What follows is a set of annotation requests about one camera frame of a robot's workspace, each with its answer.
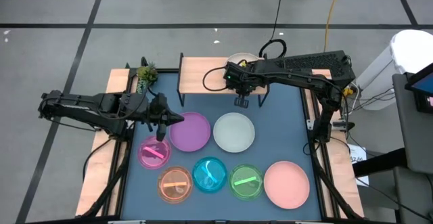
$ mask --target white plate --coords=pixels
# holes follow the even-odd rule
[[[216,144],[231,153],[248,149],[256,135],[251,120],[237,112],[230,112],[218,118],[213,133]]]
[[[236,53],[234,55],[229,56],[229,58],[227,58],[228,62],[234,62],[236,64],[242,60],[246,60],[247,62],[252,62],[252,61],[259,60],[259,58],[250,53]]]

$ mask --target concrete floor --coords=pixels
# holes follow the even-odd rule
[[[294,25],[277,29],[275,34],[288,43],[287,55],[323,49],[323,26],[301,24],[325,24],[331,1],[282,0],[278,22]],[[418,24],[433,24],[432,2],[407,0]],[[43,92],[63,90],[69,76],[71,93],[100,93],[105,91],[112,68],[123,68],[126,62],[138,66],[143,55],[160,68],[174,68],[181,51],[190,56],[257,54],[272,33],[261,24],[273,23],[278,0],[101,0],[95,7],[94,3],[0,0],[2,223],[67,219],[75,214],[81,167],[93,134],[60,126],[51,149],[47,148],[51,123],[37,118]],[[347,25],[330,30],[328,50],[342,49],[349,54],[359,75],[400,29],[433,27],[412,25],[415,23],[412,20],[411,24],[406,11],[401,0],[338,0],[332,24]],[[95,23],[95,28],[90,29],[87,23]],[[99,24],[124,26],[103,28]],[[134,29],[128,24],[191,25]],[[270,56],[278,53],[278,47],[268,52]],[[395,105],[379,112],[359,110],[350,120],[357,124],[352,136],[368,150],[388,152],[403,146]],[[35,172],[41,152],[49,153],[47,162],[43,171]],[[22,208],[32,177],[31,186],[37,188],[34,195],[26,197],[30,208]],[[23,211],[17,219],[20,209]],[[372,219],[392,216],[383,211],[377,214],[377,210],[365,205]]]

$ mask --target blue petri dish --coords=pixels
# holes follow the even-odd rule
[[[192,171],[194,185],[205,193],[215,193],[223,188],[227,181],[227,169],[223,162],[215,157],[200,159]]]

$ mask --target orange petri dish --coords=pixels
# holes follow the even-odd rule
[[[158,178],[158,194],[170,204],[186,200],[191,192],[191,173],[182,166],[169,167]]]

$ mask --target green petri dish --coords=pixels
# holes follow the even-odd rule
[[[241,200],[253,200],[263,192],[263,175],[255,166],[241,164],[230,174],[231,192]]]

